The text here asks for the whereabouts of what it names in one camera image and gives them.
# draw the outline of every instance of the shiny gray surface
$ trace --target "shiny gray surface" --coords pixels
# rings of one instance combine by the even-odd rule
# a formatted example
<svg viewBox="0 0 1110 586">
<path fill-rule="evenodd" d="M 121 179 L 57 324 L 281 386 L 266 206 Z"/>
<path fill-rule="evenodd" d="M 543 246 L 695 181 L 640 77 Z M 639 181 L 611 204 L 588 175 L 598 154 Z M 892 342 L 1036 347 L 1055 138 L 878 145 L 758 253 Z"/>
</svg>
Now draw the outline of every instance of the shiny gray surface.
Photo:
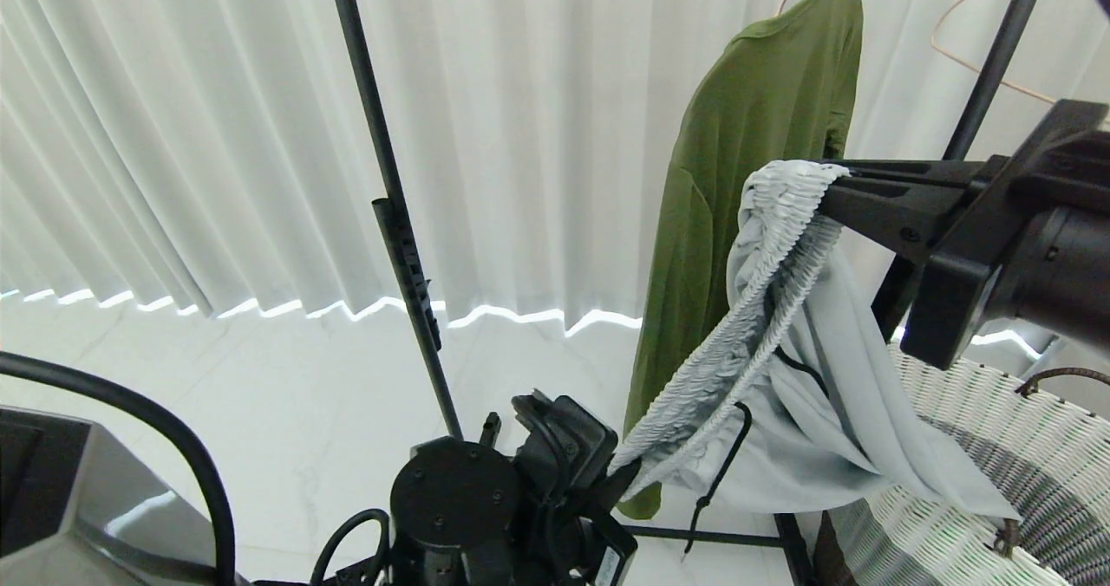
<svg viewBox="0 0 1110 586">
<path fill-rule="evenodd" d="M 208 519 L 111 433 L 90 426 L 59 532 L 0 558 L 0 584 L 211 584 Z"/>
</svg>

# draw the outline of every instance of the white tile floor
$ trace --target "white tile floor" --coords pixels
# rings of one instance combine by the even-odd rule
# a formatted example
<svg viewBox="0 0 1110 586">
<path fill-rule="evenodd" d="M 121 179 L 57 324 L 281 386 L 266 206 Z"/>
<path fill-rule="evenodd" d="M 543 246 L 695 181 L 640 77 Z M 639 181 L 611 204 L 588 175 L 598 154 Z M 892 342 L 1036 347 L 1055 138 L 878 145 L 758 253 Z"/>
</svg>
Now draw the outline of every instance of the white tile floor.
<svg viewBox="0 0 1110 586">
<path fill-rule="evenodd" d="M 484 317 L 444 330 L 443 362 L 464 431 L 486 413 L 505 421 L 498 447 L 524 432 L 509 397 L 539 388 L 568 394 L 619 427 L 636 331 L 595 324 L 566 339 L 558 322 Z M 307 579 L 330 533 L 351 514 L 387 507 L 412 445 L 444 433 L 407 317 L 386 309 L 353 323 L 333 312 L 211 321 L 130 303 L 61 306 L 56 299 L 0 302 L 3 350 L 73 365 L 134 388 L 190 424 L 208 445 L 231 497 L 239 570 L 250 579 Z M 122 413 L 78 396 L 0 377 L 0 402 L 107 424 L 149 466 L 203 511 L 176 453 Z M 667 491 L 655 524 L 684 527 L 694 498 Z M 706 529 L 774 534 L 768 516 L 714 502 Z M 356 532 L 333 566 L 369 555 L 376 534 Z M 778 549 L 642 540 L 627 586 L 787 585 Z"/>
</svg>

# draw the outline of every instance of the wicker basket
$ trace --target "wicker basket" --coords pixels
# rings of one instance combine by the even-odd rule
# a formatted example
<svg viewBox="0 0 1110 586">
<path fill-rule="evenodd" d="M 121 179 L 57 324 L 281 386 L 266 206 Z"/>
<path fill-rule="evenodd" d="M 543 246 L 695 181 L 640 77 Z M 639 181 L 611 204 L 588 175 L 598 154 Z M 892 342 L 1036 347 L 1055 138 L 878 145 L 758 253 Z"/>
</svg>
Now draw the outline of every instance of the wicker basket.
<svg viewBox="0 0 1110 586">
<path fill-rule="evenodd" d="M 821 582 L 1110 585 L 1110 423 L 973 362 L 940 372 L 891 353 L 918 415 L 956 438 L 1023 516 L 1020 547 L 1003 558 L 987 521 L 894 487 L 824 515 Z"/>
</svg>

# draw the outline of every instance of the curtain fold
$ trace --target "curtain fold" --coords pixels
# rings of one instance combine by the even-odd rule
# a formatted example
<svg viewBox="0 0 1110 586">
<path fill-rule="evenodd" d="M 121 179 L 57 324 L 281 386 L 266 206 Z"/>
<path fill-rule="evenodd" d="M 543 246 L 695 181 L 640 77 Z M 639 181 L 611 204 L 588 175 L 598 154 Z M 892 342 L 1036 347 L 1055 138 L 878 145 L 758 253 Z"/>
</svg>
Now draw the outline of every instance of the curtain fold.
<svg viewBox="0 0 1110 586">
<path fill-rule="evenodd" d="M 638 316 L 685 105 L 777 1 L 360 0 L 433 296 L 454 317 Z M 864 0 L 849 156 L 944 150 L 975 81 L 929 49 L 953 1 Z M 969 2 L 941 40 L 981 61 L 1007 1 Z M 0 291 L 208 314 L 398 295 L 332 0 L 0 0 Z M 1093 0 L 1040 0 L 1010 77 L 1107 101 L 1108 53 Z M 1003 89 L 972 155 L 1011 152 L 1046 110 Z M 884 251 L 849 249 L 881 277 Z"/>
</svg>

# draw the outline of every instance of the black drawstring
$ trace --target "black drawstring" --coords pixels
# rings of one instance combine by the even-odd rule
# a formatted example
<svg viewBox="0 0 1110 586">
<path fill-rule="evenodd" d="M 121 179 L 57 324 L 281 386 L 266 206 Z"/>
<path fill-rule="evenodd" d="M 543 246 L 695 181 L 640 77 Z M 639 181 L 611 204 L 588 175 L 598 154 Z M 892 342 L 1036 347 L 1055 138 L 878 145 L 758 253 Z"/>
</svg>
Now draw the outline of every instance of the black drawstring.
<svg viewBox="0 0 1110 586">
<path fill-rule="evenodd" d="M 785 362 L 786 365 L 788 365 L 788 367 L 790 367 L 791 370 L 797 370 L 798 372 L 805 372 L 808 373 L 810 376 L 813 376 L 814 380 L 817 381 L 817 386 L 821 388 L 821 393 L 825 394 L 825 398 L 828 400 L 829 390 L 828 387 L 825 386 L 825 381 L 821 378 L 821 375 L 817 373 L 817 370 L 814 370 L 809 365 L 806 365 L 805 362 L 798 362 L 787 356 L 786 352 L 783 351 L 783 346 L 778 346 L 775 348 L 775 356 L 778 356 L 778 360 Z"/>
<path fill-rule="evenodd" d="M 709 506 L 713 495 L 717 493 L 717 487 L 720 486 L 720 481 L 725 479 L 728 467 L 733 464 L 733 459 L 736 458 L 736 453 L 740 451 L 740 444 L 744 443 L 744 438 L 748 436 L 748 431 L 751 430 L 751 410 L 743 402 L 737 402 L 736 407 L 744 411 L 744 427 L 740 428 L 740 434 L 736 435 L 736 441 L 733 442 L 733 447 L 729 448 L 728 456 L 725 456 L 725 463 L 720 465 L 717 477 L 709 485 L 709 492 L 697 501 L 697 507 L 694 508 L 694 518 L 690 519 L 690 537 L 686 539 L 686 548 L 683 549 L 683 555 L 689 554 L 690 549 L 694 548 L 694 533 L 697 532 L 697 517 L 702 514 L 703 508 Z"/>
</svg>

